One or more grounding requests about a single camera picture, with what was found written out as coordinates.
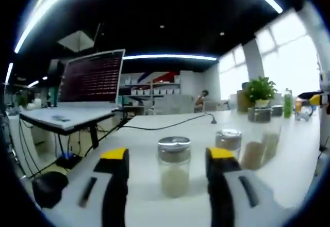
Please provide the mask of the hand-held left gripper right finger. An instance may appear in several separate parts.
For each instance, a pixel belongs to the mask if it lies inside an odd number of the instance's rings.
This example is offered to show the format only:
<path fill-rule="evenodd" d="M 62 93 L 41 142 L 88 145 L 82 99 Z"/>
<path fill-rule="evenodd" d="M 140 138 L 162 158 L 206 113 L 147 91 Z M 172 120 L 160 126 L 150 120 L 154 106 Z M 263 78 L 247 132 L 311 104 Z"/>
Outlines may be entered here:
<path fill-rule="evenodd" d="M 251 170 L 240 167 L 233 153 L 206 148 L 211 226 L 281 226 L 285 209 L 272 189 Z"/>

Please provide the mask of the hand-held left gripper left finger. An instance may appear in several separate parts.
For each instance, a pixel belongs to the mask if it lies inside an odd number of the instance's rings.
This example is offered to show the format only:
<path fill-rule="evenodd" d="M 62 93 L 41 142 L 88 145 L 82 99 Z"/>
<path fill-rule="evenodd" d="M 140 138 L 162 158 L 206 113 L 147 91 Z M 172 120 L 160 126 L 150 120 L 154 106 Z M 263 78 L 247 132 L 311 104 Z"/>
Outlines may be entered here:
<path fill-rule="evenodd" d="M 129 151 L 94 154 L 69 173 L 58 203 L 59 226 L 125 226 Z"/>

